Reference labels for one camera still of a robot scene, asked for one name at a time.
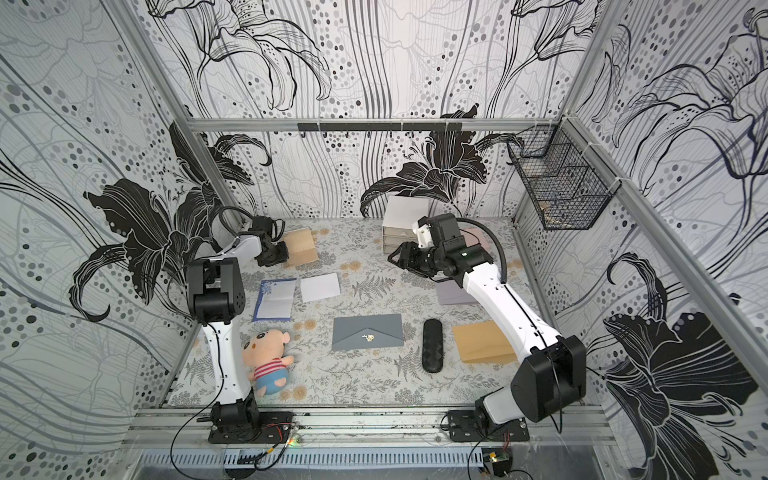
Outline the cream letter paper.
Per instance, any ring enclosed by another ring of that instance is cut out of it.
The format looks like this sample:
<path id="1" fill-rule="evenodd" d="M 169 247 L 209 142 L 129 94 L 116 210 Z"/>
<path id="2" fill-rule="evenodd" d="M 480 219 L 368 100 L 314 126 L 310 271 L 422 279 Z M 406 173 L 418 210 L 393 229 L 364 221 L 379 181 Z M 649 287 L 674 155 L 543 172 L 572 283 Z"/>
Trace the cream letter paper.
<path id="1" fill-rule="evenodd" d="M 312 231 L 309 228 L 287 232 L 283 236 L 287 247 L 288 259 L 284 268 L 297 267 L 313 263 L 319 259 Z"/>

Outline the dark grey envelope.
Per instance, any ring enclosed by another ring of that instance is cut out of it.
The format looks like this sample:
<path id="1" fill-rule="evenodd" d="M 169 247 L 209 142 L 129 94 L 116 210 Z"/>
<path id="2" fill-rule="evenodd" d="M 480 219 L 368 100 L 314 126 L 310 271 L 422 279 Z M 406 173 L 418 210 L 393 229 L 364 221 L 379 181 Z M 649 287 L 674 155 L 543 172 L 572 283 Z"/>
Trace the dark grey envelope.
<path id="1" fill-rule="evenodd" d="M 332 351 L 402 347 L 400 314 L 337 317 L 332 330 Z"/>

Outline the tan kraft envelope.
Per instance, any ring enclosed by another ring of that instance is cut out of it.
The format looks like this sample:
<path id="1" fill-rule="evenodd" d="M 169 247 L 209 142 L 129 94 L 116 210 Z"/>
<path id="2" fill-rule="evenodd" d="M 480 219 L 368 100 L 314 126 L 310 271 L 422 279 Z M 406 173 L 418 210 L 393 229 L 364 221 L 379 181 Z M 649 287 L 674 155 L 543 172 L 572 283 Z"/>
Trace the tan kraft envelope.
<path id="1" fill-rule="evenodd" d="M 466 364 L 509 364 L 517 360 L 511 344 L 493 321 L 452 328 L 459 357 Z"/>

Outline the pink envelope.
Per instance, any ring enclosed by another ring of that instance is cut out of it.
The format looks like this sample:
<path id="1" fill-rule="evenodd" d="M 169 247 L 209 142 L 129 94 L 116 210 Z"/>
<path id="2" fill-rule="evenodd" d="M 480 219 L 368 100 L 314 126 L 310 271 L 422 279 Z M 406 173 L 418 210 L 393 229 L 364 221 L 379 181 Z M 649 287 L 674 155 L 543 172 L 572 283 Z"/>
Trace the pink envelope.
<path id="1" fill-rule="evenodd" d="M 467 246 L 479 244 L 485 250 L 491 250 L 493 244 L 488 241 L 481 229 L 477 227 L 461 227 L 460 231 L 465 238 L 465 243 Z"/>

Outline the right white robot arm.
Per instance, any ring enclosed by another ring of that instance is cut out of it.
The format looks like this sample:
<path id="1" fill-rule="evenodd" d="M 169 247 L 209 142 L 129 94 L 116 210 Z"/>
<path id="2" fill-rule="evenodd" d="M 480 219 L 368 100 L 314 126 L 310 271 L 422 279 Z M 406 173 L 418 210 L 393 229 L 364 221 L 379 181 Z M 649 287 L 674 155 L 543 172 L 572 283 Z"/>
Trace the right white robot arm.
<path id="1" fill-rule="evenodd" d="M 486 310 L 518 359 L 510 384 L 476 402 L 480 421 L 537 423 L 585 398 L 585 345 L 559 333 L 509 286 L 505 251 L 487 226 L 441 214 L 420 218 L 412 231 L 416 239 L 401 243 L 388 262 L 423 278 L 441 273 L 442 281 L 454 282 Z"/>

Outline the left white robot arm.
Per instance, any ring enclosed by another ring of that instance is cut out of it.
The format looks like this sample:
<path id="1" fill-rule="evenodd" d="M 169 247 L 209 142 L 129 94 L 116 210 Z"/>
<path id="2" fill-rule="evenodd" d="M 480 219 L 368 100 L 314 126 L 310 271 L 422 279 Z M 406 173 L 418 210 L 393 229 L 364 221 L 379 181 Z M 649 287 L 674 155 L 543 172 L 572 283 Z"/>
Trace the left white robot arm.
<path id="1" fill-rule="evenodd" d="M 261 332 L 246 343 L 239 326 L 246 306 L 240 267 L 252 260 L 274 266 L 288 260 L 281 240 L 285 222 L 233 209 L 250 225 L 232 231 L 232 242 L 222 251 L 192 261 L 187 267 L 187 303 L 202 326 L 214 364 L 218 391 L 211 402 L 210 420 L 226 427 L 259 427 L 256 400 L 276 393 L 287 383 L 293 358 L 285 354 L 290 335 L 278 329 Z"/>

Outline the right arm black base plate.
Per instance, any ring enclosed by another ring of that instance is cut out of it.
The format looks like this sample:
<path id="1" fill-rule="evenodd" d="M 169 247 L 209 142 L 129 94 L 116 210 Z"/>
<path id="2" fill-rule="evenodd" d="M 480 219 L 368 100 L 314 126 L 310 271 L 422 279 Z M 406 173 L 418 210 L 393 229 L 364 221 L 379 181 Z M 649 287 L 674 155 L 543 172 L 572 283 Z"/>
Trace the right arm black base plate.
<path id="1" fill-rule="evenodd" d="M 470 409 L 448 410 L 440 421 L 440 429 L 455 443 L 527 442 L 530 433 L 523 419 L 514 419 L 506 424 L 495 424 L 484 414 Z"/>

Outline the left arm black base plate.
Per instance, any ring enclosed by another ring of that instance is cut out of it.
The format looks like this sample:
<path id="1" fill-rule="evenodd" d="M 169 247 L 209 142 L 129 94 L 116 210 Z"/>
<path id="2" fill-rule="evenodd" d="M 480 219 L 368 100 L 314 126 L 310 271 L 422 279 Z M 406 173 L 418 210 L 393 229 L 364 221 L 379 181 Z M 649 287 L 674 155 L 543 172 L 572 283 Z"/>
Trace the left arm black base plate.
<path id="1" fill-rule="evenodd" d="M 293 425 L 290 411 L 261 412 L 253 399 L 217 402 L 211 409 L 211 444 L 262 444 L 284 442 Z"/>

